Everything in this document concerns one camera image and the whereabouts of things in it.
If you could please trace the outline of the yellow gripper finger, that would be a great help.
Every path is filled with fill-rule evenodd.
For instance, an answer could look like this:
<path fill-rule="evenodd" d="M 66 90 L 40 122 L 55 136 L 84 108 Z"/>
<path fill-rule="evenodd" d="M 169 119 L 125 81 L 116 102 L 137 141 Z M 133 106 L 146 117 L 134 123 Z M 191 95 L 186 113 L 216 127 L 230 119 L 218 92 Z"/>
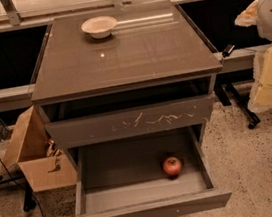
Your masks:
<path fill-rule="evenodd" d="M 272 46 L 256 52 L 253 59 L 254 84 L 251 87 L 248 110 L 259 113 L 272 108 Z"/>
<path fill-rule="evenodd" d="M 258 0 L 252 1 L 252 3 L 244 11 L 242 11 L 242 13 L 237 15 L 234 24 L 242 27 L 256 25 L 257 7 Z"/>

